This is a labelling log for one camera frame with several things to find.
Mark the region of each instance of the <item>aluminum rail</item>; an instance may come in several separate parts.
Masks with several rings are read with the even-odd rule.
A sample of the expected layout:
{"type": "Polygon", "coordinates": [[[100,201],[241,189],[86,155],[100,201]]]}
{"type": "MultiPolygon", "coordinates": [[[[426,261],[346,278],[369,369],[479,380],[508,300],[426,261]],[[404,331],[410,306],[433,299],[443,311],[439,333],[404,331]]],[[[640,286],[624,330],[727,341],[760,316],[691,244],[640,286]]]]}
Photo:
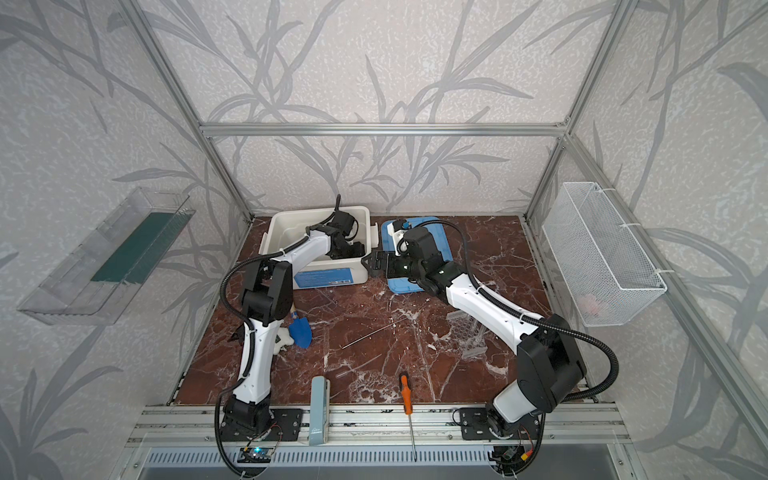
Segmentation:
{"type": "Polygon", "coordinates": [[[163,52],[160,42],[154,35],[152,27],[149,25],[147,17],[141,10],[137,0],[118,0],[118,4],[122,7],[123,17],[128,27],[135,33],[139,44],[144,49],[144,52],[149,57],[152,65],[160,75],[161,80],[165,84],[170,96],[174,99],[176,105],[179,107],[182,117],[187,122],[192,135],[200,145],[200,149],[203,151],[214,171],[224,183],[224,187],[229,194],[235,200],[237,207],[243,212],[243,215],[250,220],[251,213],[248,207],[245,197],[243,197],[237,185],[234,183],[229,169],[219,156],[219,152],[213,146],[213,144],[205,138],[200,132],[200,119],[195,112],[192,105],[192,100],[189,99],[184,89],[181,87],[181,81],[179,80],[176,72],[170,66],[165,53],[163,52]]]}
{"type": "Polygon", "coordinates": [[[564,124],[202,124],[206,137],[422,136],[559,137],[564,124]]]}
{"type": "MultiPolygon", "coordinates": [[[[413,432],[419,445],[468,445],[471,443],[508,445],[507,441],[462,440],[461,426],[454,423],[454,409],[465,406],[428,404],[413,406],[413,432]]],[[[306,444],[309,435],[309,406],[289,406],[304,410],[298,442],[306,444]]],[[[127,447],[210,446],[214,443],[213,406],[146,407],[139,415],[127,447]]],[[[563,403],[547,414],[547,443],[629,443],[629,434],[618,407],[613,403],[563,403]]],[[[326,445],[411,445],[408,417],[402,405],[331,405],[326,445]]]]}
{"type": "MultiPolygon", "coordinates": [[[[611,60],[611,56],[616,50],[624,30],[627,29],[627,25],[629,24],[632,12],[634,12],[635,7],[637,6],[637,2],[638,0],[618,0],[618,2],[616,2],[613,14],[611,15],[611,20],[608,22],[608,26],[605,29],[598,50],[595,52],[592,63],[587,69],[587,74],[584,76],[584,80],[581,82],[581,86],[578,89],[571,110],[565,118],[564,124],[566,125],[566,131],[568,133],[574,131],[579,118],[587,108],[587,103],[594,93],[594,89],[598,86],[598,82],[605,72],[608,61],[611,60]]],[[[560,164],[564,148],[562,145],[562,137],[560,135],[558,135],[558,137],[558,142],[549,157],[547,167],[541,174],[536,190],[534,190],[531,203],[528,204],[528,209],[525,211],[526,218],[530,218],[533,215],[539,201],[541,201],[541,195],[546,190],[549,181],[552,179],[552,175],[557,171],[560,164]]]]}

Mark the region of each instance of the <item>black mounting plate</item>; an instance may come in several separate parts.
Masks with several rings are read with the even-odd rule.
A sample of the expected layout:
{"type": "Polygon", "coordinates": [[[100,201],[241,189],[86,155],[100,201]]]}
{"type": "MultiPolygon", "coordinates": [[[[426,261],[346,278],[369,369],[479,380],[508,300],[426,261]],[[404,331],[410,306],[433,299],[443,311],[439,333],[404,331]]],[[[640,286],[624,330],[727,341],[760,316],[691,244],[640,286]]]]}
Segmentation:
{"type": "Polygon", "coordinates": [[[360,259],[360,263],[368,270],[368,274],[374,278],[384,273],[384,278],[403,278],[408,276],[408,261],[395,255],[391,250],[374,250],[360,259]]]}
{"type": "MultiPolygon", "coordinates": [[[[261,442],[295,442],[299,438],[299,429],[301,428],[301,418],[304,414],[302,409],[271,409],[274,415],[274,422],[277,426],[272,427],[270,433],[261,439],[261,442]]],[[[248,437],[253,436],[253,430],[246,429],[235,422],[228,422],[221,427],[222,442],[247,442],[248,437]]]]}
{"type": "MultiPolygon", "coordinates": [[[[462,439],[499,440],[488,427],[488,413],[485,407],[459,409],[458,418],[459,425],[462,427],[462,439]]],[[[531,435],[531,440],[535,442],[538,437],[538,419],[530,415],[523,415],[519,423],[521,435],[515,431],[510,439],[517,440],[522,437],[524,440],[528,440],[528,436],[523,431],[525,428],[531,435]]]]}

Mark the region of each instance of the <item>clear plastic tray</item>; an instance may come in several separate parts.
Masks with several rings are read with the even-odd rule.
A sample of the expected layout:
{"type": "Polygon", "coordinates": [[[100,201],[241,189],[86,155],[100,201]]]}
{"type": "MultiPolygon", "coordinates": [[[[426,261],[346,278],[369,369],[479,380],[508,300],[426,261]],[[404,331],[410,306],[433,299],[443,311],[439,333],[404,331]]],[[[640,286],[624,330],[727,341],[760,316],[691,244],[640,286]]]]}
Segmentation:
{"type": "Polygon", "coordinates": [[[111,325],[195,210],[189,195],[137,188],[22,302],[49,325],[111,325]]]}

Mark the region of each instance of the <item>marble surface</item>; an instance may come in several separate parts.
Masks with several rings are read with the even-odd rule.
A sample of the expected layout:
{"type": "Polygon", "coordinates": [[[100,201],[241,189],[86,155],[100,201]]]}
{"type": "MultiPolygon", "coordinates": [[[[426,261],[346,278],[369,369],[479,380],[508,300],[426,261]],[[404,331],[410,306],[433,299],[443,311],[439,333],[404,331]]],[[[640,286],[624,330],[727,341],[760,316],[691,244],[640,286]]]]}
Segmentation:
{"type": "MultiPolygon", "coordinates": [[[[521,306],[549,314],[549,304],[518,217],[446,217],[467,234],[477,277],[521,306]]],[[[383,223],[388,217],[374,217],[383,223]]],[[[257,253],[269,217],[253,224],[240,259],[257,253]]],[[[448,232],[455,259],[461,241],[448,232]]],[[[240,290],[232,282],[231,299],[240,290]]],[[[426,293],[394,295],[384,279],[362,285],[296,290],[294,303],[313,329],[308,349],[291,346],[273,361],[272,403],[309,403],[313,376],[331,382],[333,403],[400,401],[398,374],[411,377],[414,402],[486,402],[517,377],[515,356],[472,320],[446,319],[452,307],[426,293]],[[351,342],[397,322],[347,348],[351,342]],[[486,350],[462,358],[473,348],[486,350]]],[[[283,326],[290,323],[288,319],[283,326]]],[[[241,348],[229,342],[237,321],[217,310],[180,388],[176,403],[211,404],[231,385],[241,348]]]]}

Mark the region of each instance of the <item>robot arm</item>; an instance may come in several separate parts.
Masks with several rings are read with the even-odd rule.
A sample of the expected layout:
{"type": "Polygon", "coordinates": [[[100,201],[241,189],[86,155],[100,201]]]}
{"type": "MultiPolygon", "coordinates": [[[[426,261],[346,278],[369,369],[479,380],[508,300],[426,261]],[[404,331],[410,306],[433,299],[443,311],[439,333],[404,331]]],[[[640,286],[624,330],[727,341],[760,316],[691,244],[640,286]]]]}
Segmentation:
{"type": "MultiPolygon", "coordinates": [[[[458,264],[443,259],[425,227],[409,228],[404,220],[394,224],[390,234],[396,240],[396,251],[372,252],[363,257],[361,262],[369,274],[408,277],[427,293],[487,326],[518,357],[518,380],[486,406],[491,432],[507,438],[517,430],[523,415],[551,412],[584,377],[584,363],[574,339],[525,321],[538,321],[543,317],[496,292],[485,290],[481,294],[473,277],[458,264]]],[[[277,329],[293,302],[293,272],[317,257],[350,247],[343,240],[349,230],[343,229],[344,226],[342,229],[312,226],[308,229],[308,239],[301,245],[280,257],[254,262],[246,270],[240,301],[243,314],[252,319],[252,325],[246,325],[240,365],[240,377],[245,378],[224,409],[229,422],[257,434],[268,431],[272,422],[269,410],[272,351],[277,329]],[[270,285],[263,285],[264,280],[271,280],[270,285]],[[253,355],[251,339],[254,339],[253,355]]],[[[546,324],[568,328],[559,316],[552,316],[546,324]]]]}
{"type": "Polygon", "coordinates": [[[584,361],[574,338],[546,327],[569,329],[564,319],[553,315],[544,322],[541,315],[479,286],[471,273],[443,259],[426,227],[410,227],[404,220],[390,227],[395,251],[363,257],[362,264],[369,273],[407,277],[424,291],[477,319],[518,357],[518,379],[486,406],[494,435],[509,437],[523,415],[551,412],[584,378],[584,361]]]}

